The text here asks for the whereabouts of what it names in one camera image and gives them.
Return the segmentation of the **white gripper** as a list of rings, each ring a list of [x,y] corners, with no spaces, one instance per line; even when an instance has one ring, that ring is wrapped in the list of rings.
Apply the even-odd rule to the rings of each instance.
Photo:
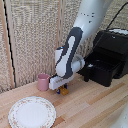
[[[57,89],[57,94],[60,94],[59,87],[65,84],[64,88],[67,89],[68,86],[67,86],[66,83],[70,82],[73,78],[74,78],[74,76],[71,76],[71,77],[69,77],[67,79],[63,79],[63,78],[59,77],[58,75],[54,75],[49,80],[49,88],[51,90],[55,90],[55,89],[58,88]]]

